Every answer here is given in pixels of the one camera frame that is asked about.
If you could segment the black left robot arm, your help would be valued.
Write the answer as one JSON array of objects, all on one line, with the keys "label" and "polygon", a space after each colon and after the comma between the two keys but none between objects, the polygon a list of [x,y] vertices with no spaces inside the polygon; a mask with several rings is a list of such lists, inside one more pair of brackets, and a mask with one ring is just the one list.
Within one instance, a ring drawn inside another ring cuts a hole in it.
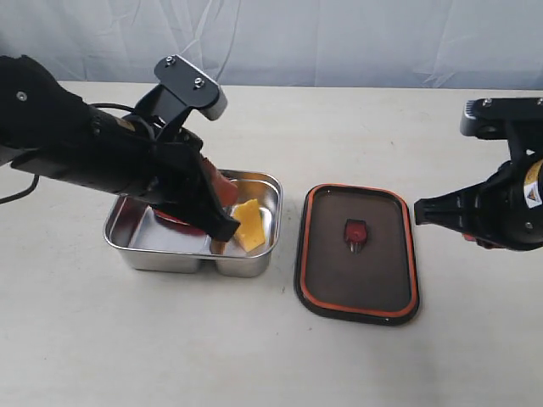
[{"label": "black left robot arm", "polygon": [[161,59],[158,84],[125,117],[86,103],[35,59],[1,59],[1,162],[37,177],[127,196],[218,241],[238,222],[216,191],[217,173],[187,130],[189,114],[218,119],[221,87],[181,56]]}]

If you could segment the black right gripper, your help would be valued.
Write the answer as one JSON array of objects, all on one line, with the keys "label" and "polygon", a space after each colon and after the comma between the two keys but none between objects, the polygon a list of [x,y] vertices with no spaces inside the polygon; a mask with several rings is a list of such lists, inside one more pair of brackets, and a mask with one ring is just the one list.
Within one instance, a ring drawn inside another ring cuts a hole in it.
[{"label": "black right gripper", "polygon": [[542,247],[542,141],[529,146],[508,125],[510,159],[482,183],[414,204],[415,223],[463,233],[482,248]]}]

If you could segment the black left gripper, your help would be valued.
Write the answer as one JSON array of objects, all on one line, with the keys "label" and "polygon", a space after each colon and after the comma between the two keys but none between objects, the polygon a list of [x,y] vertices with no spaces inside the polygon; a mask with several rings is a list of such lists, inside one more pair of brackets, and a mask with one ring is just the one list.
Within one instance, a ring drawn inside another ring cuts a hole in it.
[{"label": "black left gripper", "polygon": [[238,201],[238,186],[184,128],[194,110],[160,84],[133,107],[91,103],[87,187],[134,198],[226,242],[239,228],[225,210]]}]

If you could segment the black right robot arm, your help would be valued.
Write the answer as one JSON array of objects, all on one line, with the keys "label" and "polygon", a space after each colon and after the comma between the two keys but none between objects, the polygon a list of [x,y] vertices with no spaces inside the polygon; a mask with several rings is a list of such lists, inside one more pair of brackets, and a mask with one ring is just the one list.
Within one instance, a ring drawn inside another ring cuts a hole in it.
[{"label": "black right robot arm", "polygon": [[487,180],[414,204],[415,223],[461,233],[483,248],[542,247],[542,127],[502,125],[510,159]]}]

